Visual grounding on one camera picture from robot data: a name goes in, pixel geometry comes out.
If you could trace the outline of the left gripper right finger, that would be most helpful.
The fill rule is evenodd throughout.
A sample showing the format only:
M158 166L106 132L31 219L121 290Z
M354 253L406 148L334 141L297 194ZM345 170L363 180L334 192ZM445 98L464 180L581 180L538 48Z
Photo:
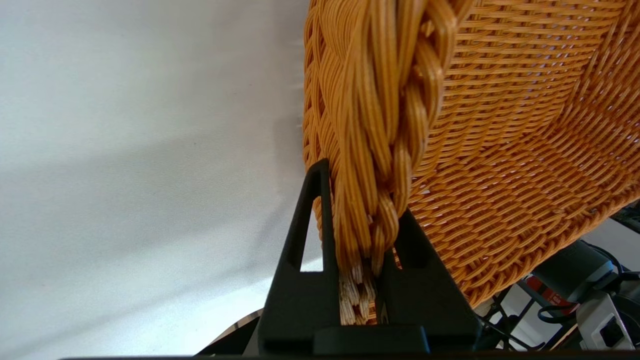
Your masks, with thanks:
M386 352L473 352L481 326L414 215L398 220L377 278L377 337Z

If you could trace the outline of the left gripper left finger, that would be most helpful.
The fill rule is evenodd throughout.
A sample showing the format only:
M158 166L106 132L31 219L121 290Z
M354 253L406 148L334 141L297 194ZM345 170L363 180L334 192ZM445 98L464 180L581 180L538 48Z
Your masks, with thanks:
M339 267L329 160L309 168L257 329L261 352L314 352L316 337L340 326ZM301 269L313 203L320 199L322 271Z

